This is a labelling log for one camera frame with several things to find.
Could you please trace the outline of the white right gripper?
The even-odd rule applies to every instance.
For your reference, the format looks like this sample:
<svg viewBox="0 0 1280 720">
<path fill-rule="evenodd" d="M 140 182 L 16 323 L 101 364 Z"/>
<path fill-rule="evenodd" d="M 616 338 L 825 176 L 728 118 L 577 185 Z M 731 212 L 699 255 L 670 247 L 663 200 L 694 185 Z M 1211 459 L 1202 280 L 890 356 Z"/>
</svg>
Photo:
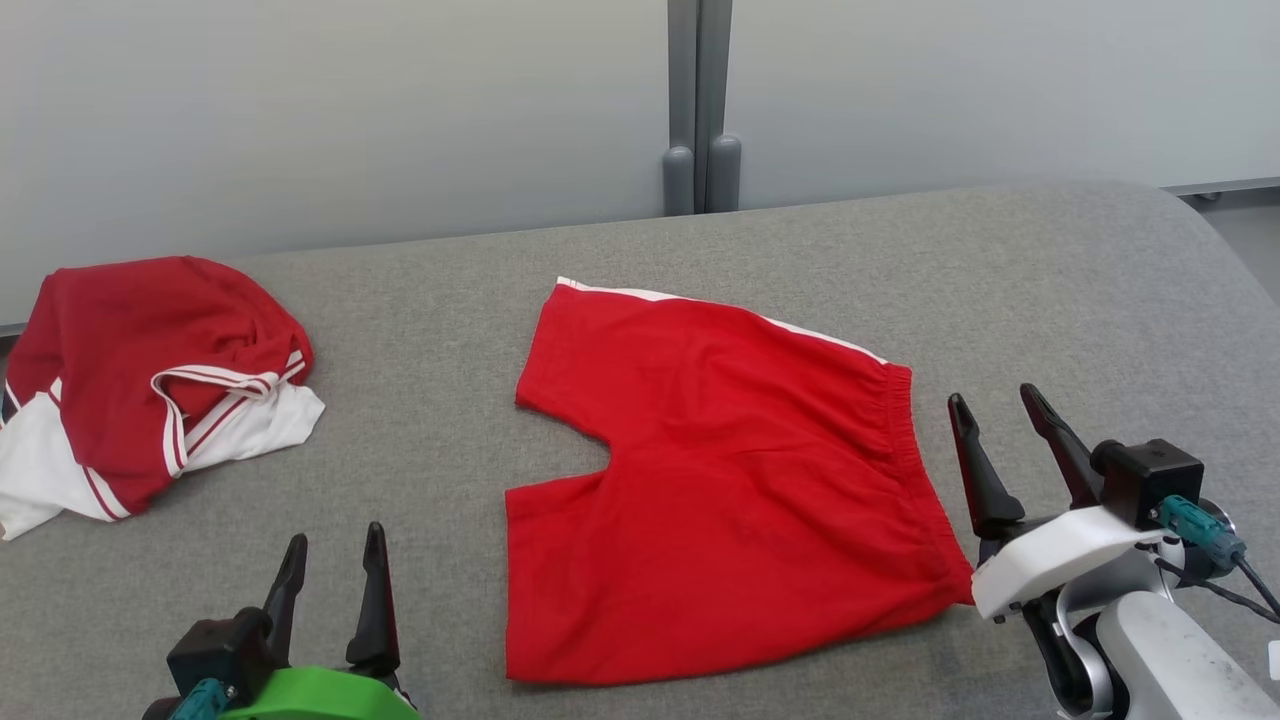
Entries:
<svg viewBox="0 0 1280 720">
<path fill-rule="evenodd" d="M 1098 506 L 1103 478 L 1091 465 L 1091 451 L 1034 384 L 1020 384 L 1020 398 L 1053 455 L 1071 510 L 1009 541 L 973 573 L 972 597 L 984 620 L 1004 616 L 1015 603 L 1037 600 L 1139 543 L 1160 542 L 1166 536 L 1162 527 L 1139 530 Z M 1001 482 L 980 442 L 980 427 L 960 393 L 950 395 L 948 416 L 972 530 L 980 541 L 1005 541 L 1023 521 L 1025 509 Z"/>
</svg>

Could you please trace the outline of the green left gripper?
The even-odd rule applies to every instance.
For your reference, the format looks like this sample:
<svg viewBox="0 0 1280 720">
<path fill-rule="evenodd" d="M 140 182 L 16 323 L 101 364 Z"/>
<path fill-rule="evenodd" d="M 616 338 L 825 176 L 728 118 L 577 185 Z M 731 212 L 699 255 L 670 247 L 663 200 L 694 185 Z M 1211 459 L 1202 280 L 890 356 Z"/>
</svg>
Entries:
<svg viewBox="0 0 1280 720">
<path fill-rule="evenodd" d="M 266 647 L 276 667 L 291 665 L 294 606 L 305 585 L 307 556 L 307 536 L 294 534 L 265 601 L 271 624 Z M 367 527 L 362 568 L 366 578 L 358 621 L 346 648 L 346 662 L 355 674 L 320 666 L 282 669 L 255 702 L 228 708 L 220 719 L 420 717 L 398 691 L 378 680 L 394 679 L 401 666 L 387 533 L 379 521 Z"/>
</svg>

